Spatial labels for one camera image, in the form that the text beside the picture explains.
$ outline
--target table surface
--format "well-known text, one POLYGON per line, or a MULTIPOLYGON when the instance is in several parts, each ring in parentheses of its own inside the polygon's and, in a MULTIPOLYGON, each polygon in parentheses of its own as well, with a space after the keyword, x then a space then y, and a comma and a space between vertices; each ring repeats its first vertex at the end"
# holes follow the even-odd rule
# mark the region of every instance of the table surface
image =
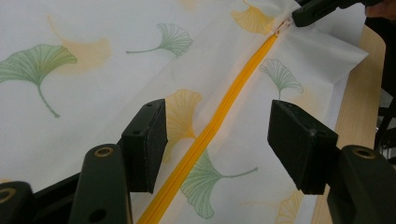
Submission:
MULTIPOLYGON (((381 78, 385 58, 385 43, 368 27, 364 27, 359 47, 369 55, 356 66, 346 84, 335 131, 337 146, 360 145, 373 148, 377 112, 381 95, 381 78)), ((312 223, 332 223, 325 194, 318 196, 312 223)))

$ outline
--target yellow ginkgo leaf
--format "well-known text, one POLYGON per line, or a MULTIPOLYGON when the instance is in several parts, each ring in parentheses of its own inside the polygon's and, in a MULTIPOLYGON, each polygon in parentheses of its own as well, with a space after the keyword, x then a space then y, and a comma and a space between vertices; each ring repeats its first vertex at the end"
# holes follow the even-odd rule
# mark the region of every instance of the yellow ginkgo leaf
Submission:
POLYGON ((64 67, 64 71, 67 70, 67 73, 81 73, 101 66, 111 56, 111 47, 107 39, 101 38, 93 43, 79 43, 67 40, 55 29, 51 16, 47 18, 52 32, 61 39, 63 46, 78 59, 77 63, 64 67))
POLYGON ((202 100, 200 93, 179 90, 165 98, 166 131, 168 144, 163 153, 163 161, 169 161, 174 145, 183 138, 196 138, 192 128, 195 107, 202 100))
POLYGON ((279 207, 276 217, 276 224, 292 224, 300 208, 301 200, 304 195, 299 190, 294 191, 291 196, 284 200, 279 207))
POLYGON ((248 9, 243 12, 233 11, 231 15, 239 26, 252 33, 267 35, 274 24, 274 17, 263 14, 258 8, 248 5, 248 9))
POLYGON ((195 10, 197 6, 197 0, 177 0, 185 9, 189 11, 195 10))

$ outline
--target zipper tape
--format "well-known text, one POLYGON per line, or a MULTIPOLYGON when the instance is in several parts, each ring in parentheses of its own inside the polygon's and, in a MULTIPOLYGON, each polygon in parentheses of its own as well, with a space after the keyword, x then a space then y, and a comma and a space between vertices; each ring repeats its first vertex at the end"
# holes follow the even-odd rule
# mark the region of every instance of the zipper tape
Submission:
POLYGON ((142 217, 137 221, 138 224, 159 223, 169 204, 174 199, 184 180, 189 175, 192 167, 198 161, 207 145, 218 132, 222 122, 227 116, 233 102, 238 96, 239 92, 247 83, 248 79, 253 74, 256 67, 259 66, 262 59, 265 57, 270 48, 274 45, 277 37, 285 29, 285 22, 282 23, 274 34, 272 34, 262 46, 253 54, 249 61, 245 64, 242 71, 233 81, 231 87, 227 90, 222 98, 215 114, 206 125, 201 134, 192 143, 190 149, 186 152, 183 159, 179 162, 175 170, 166 179, 165 183, 158 191, 157 195, 151 201, 150 205, 143 213, 142 217))

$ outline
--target ginkgo leaf print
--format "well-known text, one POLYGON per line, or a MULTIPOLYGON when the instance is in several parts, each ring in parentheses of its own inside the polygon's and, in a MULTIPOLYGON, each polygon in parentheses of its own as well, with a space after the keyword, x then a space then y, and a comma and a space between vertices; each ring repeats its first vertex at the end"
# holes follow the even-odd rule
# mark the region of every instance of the ginkgo leaf print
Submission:
POLYGON ((149 52, 156 49, 166 49, 173 52, 177 57, 189 50, 192 40, 189 33, 174 24, 157 24, 157 27, 163 34, 163 41, 160 46, 155 49, 139 50, 139 51, 126 51, 127 53, 141 53, 149 52))
POLYGON ((284 200, 280 204, 275 223, 293 224, 295 218, 297 217, 297 213, 303 197, 304 194, 299 190, 296 190, 291 194, 288 199, 284 200))
POLYGON ((292 88, 299 93, 304 91, 303 86, 296 80, 289 68, 283 65, 279 60, 266 59, 260 65, 260 71, 267 74, 275 83, 280 100, 280 93, 286 88, 292 88))
POLYGON ((55 118, 59 118, 44 98, 41 83, 55 68, 76 62, 76 57, 62 46, 38 45, 32 49, 16 52, 0 62, 0 83, 7 80, 33 82, 46 107, 55 118))
POLYGON ((215 214, 210 204, 210 195, 216 183, 222 178, 235 178, 241 175, 248 175, 257 170, 258 168, 256 167, 240 175, 222 175, 213 166, 207 150, 205 150, 180 189, 187 197, 189 204, 194 206, 198 216, 209 219, 215 214))
POLYGON ((242 29, 252 33, 267 35, 274 24, 274 17, 267 16, 258 8, 251 6, 245 0, 248 9, 243 12, 233 11, 231 15, 242 29))
POLYGON ((177 0, 184 8, 189 11, 196 9, 199 0, 177 0))
POLYGON ((163 161, 170 160, 172 148, 180 139, 196 138, 192 128, 192 117, 201 100, 200 93, 187 90, 179 90, 165 97, 168 144, 163 153, 163 161))
POLYGON ((107 39, 101 38, 93 43, 70 41, 61 36, 55 29, 51 16, 47 16, 47 19, 52 32, 61 39, 63 46, 78 58, 77 64, 67 68, 67 73, 82 73, 94 67, 99 67, 111 56, 111 47, 107 39))

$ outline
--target black clamp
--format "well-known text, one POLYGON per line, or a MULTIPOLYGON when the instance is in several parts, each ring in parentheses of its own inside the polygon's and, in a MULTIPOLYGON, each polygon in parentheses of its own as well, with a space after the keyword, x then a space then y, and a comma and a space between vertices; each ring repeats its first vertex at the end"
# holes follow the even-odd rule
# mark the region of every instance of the black clamp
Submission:
POLYGON ((304 27, 329 15, 338 7, 345 9, 356 3, 371 7, 380 2, 382 0, 301 0, 297 1, 297 3, 302 7, 293 11, 292 17, 297 27, 304 27))
POLYGON ((153 192, 167 143, 165 100, 143 105, 115 144, 94 147, 81 172, 33 193, 0 185, 0 224, 132 223, 130 192, 153 192))
POLYGON ((395 170, 370 148, 338 149, 337 138, 299 106, 272 102, 268 143, 297 189, 323 194, 328 184, 333 223, 396 223, 395 170))

